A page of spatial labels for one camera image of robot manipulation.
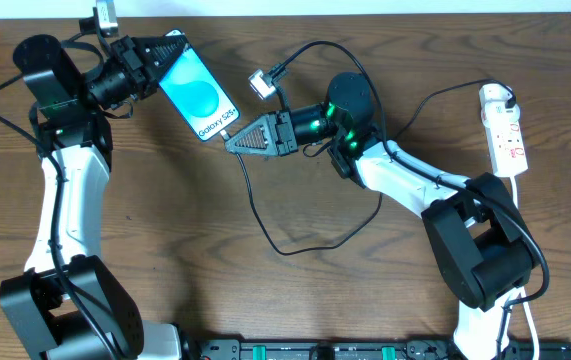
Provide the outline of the blue Galaxy smartphone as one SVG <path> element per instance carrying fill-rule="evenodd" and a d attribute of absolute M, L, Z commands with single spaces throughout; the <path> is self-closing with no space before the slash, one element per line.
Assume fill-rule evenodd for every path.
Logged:
<path fill-rule="evenodd" d="M 159 85 L 200 141 L 208 141 L 240 118 L 240 111 L 190 43 Z"/>

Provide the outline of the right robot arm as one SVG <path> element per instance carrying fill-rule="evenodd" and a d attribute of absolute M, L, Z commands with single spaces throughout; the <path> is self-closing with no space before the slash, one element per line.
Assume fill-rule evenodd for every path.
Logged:
<path fill-rule="evenodd" d="M 265 113 L 225 141 L 243 157 L 283 157 L 324 142 L 343 178 L 387 196 L 417 215 L 438 269 L 459 300 L 454 344 L 467 359 L 502 359 L 508 322 L 533 269 L 549 270 L 541 248 L 503 182 L 435 168 L 402 150 L 373 122 L 380 101 L 364 72 L 343 72 L 330 82 L 323 102 Z"/>

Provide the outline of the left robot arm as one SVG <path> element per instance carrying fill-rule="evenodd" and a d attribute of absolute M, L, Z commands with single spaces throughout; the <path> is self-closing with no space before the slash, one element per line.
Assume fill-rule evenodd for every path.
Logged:
<path fill-rule="evenodd" d="M 13 60 L 35 97 L 29 113 L 45 178 L 39 231 L 20 276 L 0 285 L 0 306 L 33 359 L 185 359 L 179 328 L 142 319 L 101 257 L 103 198 L 112 168 L 111 121 L 156 92 L 187 50 L 179 33 L 124 37 L 93 47 L 78 70 L 79 37 L 35 35 Z"/>

